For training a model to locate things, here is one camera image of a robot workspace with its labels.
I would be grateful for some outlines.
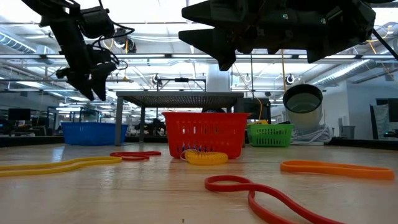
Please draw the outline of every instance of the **red plastic basket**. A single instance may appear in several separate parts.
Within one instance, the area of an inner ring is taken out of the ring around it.
[[[170,155],[180,158],[186,149],[241,155],[247,113],[164,112]]]

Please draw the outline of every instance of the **metal table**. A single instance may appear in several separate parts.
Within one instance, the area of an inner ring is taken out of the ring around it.
[[[243,93],[186,92],[186,91],[119,91],[116,107],[115,146],[121,145],[123,101],[141,107],[139,141],[144,142],[146,108],[227,108],[227,112],[243,112]]]

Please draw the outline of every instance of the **blue plastic bin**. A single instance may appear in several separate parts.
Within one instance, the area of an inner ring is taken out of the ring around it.
[[[115,124],[79,122],[61,123],[66,144],[79,146],[108,146],[114,144]],[[122,125],[121,142],[126,137],[127,125]]]

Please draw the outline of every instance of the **green plastic basket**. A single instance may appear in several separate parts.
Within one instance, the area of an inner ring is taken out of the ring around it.
[[[288,147],[292,130],[291,124],[248,125],[249,142],[256,147]]]

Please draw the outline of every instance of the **red elastic strap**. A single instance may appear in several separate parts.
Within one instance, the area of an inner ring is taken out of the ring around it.
[[[233,181],[233,182],[238,182],[241,184],[234,184],[234,185],[219,185],[219,184],[213,184],[214,182],[218,181]],[[312,222],[312,223],[319,223],[319,224],[342,224],[341,222],[330,220],[328,218],[322,217],[320,215],[317,215],[301,205],[295,203],[292,199],[288,198],[285,194],[282,192],[273,189],[272,187],[268,187],[266,185],[261,185],[261,184],[254,184],[251,182],[249,179],[243,178],[243,177],[238,177],[234,175],[219,175],[219,176],[213,176],[205,179],[205,188],[210,191],[214,192],[236,192],[236,191],[243,191],[243,190],[248,190],[249,195],[248,195],[248,200],[249,200],[249,206],[250,208],[254,211],[254,213],[262,218],[264,221],[270,224],[293,224],[292,222],[279,217],[270,211],[266,210],[265,208],[261,207],[254,199],[254,193],[256,191],[258,192],[263,192],[266,194],[269,194],[277,199],[279,199],[281,202],[283,202],[285,205],[287,205],[290,209],[292,209],[295,213],[299,214],[301,217],[305,218],[306,220]]]
[[[149,159],[149,156],[159,156],[161,152],[147,151],[147,152],[112,152],[110,156],[121,157],[124,161],[143,161]]]

